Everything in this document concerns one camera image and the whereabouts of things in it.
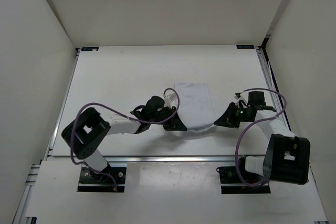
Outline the white skirt cloth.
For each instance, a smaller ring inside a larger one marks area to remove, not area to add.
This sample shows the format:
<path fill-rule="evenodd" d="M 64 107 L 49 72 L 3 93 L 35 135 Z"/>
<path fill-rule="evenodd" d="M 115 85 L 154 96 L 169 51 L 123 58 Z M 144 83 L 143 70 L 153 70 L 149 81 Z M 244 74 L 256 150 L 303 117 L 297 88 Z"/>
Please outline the white skirt cloth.
<path fill-rule="evenodd" d="M 203 133 L 215 127 L 216 115 L 207 83 L 176 82 L 180 98 L 178 116 L 189 132 Z"/>

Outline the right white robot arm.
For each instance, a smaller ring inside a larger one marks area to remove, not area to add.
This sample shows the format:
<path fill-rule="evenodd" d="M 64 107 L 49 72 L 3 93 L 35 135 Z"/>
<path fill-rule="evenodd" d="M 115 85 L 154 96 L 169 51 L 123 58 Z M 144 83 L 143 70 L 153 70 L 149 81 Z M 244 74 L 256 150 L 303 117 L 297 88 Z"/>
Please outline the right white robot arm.
<path fill-rule="evenodd" d="M 247 122 L 235 147 L 236 177 L 247 187 L 262 186 L 269 181 L 304 185 L 308 182 L 310 142 L 298 137 L 280 120 L 287 107 L 287 100 L 282 95 L 283 107 L 277 111 L 267 106 L 264 93 L 266 88 L 246 89 L 248 99 L 242 92 L 235 94 L 226 111 L 214 122 L 216 126 L 239 128 Z M 268 140 L 264 156 L 239 156 L 239 147 L 246 132 L 258 126 Z"/>

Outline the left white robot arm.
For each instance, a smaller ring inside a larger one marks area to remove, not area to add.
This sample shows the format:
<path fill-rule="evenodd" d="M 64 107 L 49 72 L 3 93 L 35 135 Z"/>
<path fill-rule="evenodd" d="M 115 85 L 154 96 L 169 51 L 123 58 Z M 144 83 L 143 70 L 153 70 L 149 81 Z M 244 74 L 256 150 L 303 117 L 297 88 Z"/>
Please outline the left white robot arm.
<path fill-rule="evenodd" d="M 85 105 L 76 118 L 63 129 L 61 137 L 70 147 L 73 163 L 85 165 L 98 182 L 105 182 L 112 177 L 111 166 L 98 150 L 107 135 L 140 134 L 151 125 L 161 125 L 165 131 L 187 130 L 178 115 L 180 101 L 172 106 L 169 97 L 152 96 L 145 105 L 135 107 L 130 116 L 114 111 L 116 118 L 104 118 L 95 106 L 111 111 L 100 103 Z"/>

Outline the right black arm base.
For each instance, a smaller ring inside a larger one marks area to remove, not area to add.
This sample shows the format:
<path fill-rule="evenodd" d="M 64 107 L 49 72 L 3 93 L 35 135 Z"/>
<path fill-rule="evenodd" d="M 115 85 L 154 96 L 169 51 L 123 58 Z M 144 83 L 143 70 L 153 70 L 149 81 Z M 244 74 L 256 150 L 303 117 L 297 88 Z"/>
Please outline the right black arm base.
<path fill-rule="evenodd" d="M 245 162 L 241 161 L 239 169 L 243 179 L 250 183 L 259 182 L 262 177 L 258 174 L 250 173 L 245 170 Z M 229 195 L 239 194 L 270 194 L 271 190 L 268 184 L 263 184 L 256 187 L 248 187 L 237 175 L 235 166 L 220 166 L 216 171 L 219 173 L 221 193 Z"/>

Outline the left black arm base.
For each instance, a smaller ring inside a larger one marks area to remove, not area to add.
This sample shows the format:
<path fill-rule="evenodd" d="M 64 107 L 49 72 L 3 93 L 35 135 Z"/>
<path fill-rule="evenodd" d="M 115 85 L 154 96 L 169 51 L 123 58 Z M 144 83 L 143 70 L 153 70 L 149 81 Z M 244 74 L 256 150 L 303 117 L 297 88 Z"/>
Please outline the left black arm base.
<path fill-rule="evenodd" d="M 112 165 L 105 169 L 103 173 L 110 174 L 112 178 L 107 175 L 97 174 L 89 168 L 82 166 L 77 191 L 90 193 L 123 193 L 125 189 L 125 180 L 127 175 L 127 167 Z"/>

